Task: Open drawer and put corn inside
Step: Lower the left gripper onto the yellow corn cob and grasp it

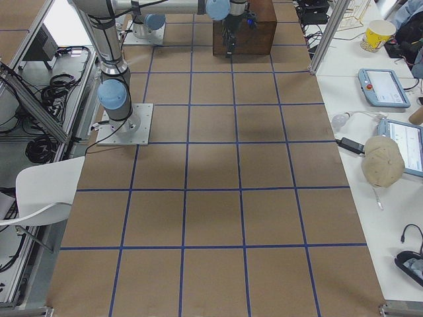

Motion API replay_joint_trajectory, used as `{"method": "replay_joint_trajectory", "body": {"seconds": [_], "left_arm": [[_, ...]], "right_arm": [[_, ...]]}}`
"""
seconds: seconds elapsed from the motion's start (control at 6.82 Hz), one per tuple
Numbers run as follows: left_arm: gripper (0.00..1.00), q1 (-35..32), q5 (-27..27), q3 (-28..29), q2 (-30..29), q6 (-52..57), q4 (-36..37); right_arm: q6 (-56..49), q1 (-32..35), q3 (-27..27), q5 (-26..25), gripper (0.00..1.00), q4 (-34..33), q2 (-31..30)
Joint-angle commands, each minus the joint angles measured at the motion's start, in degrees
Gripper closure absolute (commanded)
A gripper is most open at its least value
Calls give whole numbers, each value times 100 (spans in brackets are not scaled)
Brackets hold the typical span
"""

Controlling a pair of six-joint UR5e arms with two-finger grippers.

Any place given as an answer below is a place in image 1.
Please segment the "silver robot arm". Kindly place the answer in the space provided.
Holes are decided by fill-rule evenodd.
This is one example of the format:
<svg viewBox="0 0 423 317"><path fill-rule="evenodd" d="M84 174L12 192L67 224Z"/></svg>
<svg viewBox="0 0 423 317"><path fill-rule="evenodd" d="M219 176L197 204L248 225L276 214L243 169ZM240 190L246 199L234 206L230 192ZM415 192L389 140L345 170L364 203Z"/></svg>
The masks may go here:
<svg viewBox="0 0 423 317"><path fill-rule="evenodd" d="M234 54L243 20L255 23L250 16L248 1L73 1L91 42L100 58L100 69L105 79L116 79L125 85L130 82L130 70L122 55L116 19L132 14L146 23L149 15L197 14L208 15L223 25L225 55Z"/></svg>
<svg viewBox="0 0 423 317"><path fill-rule="evenodd" d="M165 25L166 16L156 14L132 15L132 20L135 37L146 38Z"/></svg>

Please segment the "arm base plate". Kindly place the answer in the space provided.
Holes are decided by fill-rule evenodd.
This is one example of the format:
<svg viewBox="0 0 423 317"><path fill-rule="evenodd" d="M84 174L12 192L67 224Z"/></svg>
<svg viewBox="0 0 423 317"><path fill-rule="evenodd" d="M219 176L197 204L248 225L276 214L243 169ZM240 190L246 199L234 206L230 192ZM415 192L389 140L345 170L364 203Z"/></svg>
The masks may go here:
<svg viewBox="0 0 423 317"><path fill-rule="evenodd" d="M100 125L96 141L100 146L148 145L153 116L153 104L132 104L132 115L125 124L108 122ZM103 111L102 121L109 121L108 114Z"/></svg>
<svg viewBox="0 0 423 317"><path fill-rule="evenodd" d="M165 24L157 30L148 28L145 24L128 22L129 30L122 35L121 43L127 46L161 46L165 33Z"/></svg>

